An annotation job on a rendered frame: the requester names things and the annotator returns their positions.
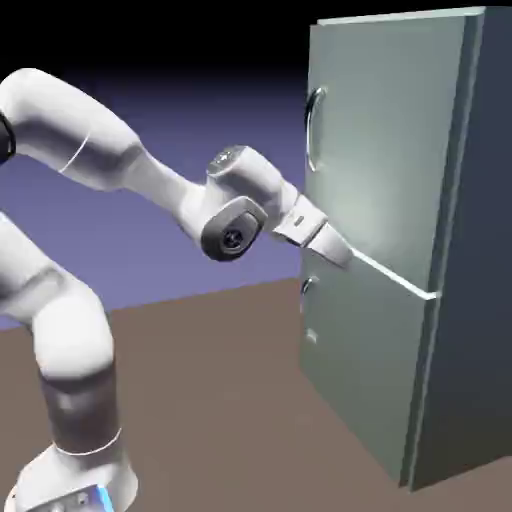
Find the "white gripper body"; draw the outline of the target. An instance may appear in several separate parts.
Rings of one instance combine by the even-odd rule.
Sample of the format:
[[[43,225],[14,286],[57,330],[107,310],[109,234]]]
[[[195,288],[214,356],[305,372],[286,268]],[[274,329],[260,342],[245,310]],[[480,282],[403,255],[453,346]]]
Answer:
[[[337,267],[346,267],[352,258],[350,245],[329,222],[313,236],[307,249]]]

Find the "short grey-green cabinet door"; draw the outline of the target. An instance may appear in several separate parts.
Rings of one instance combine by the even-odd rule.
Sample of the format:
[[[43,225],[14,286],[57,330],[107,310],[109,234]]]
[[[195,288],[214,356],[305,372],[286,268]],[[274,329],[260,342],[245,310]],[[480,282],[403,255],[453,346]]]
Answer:
[[[319,395],[398,485],[408,478],[424,344],[437,298],[359,259],[302,258],[300,365]]]

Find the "tall grey-green cabinet door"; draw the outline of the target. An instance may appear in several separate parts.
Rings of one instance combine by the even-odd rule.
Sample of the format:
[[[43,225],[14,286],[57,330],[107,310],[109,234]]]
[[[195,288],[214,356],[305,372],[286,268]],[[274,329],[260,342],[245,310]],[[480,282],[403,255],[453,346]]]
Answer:
[[[416,292],[429,278],[465,20],[384,16],[317,24],[309,87],[313,201],[349,244]]]

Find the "grey-green cabinet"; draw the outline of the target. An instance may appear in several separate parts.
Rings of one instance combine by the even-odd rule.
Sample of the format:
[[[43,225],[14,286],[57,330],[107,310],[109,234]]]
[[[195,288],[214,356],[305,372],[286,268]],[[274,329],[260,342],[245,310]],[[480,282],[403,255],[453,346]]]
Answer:
[[[465,20],[404,485],[417,490],[512,455],[512,6],[321,20]]]

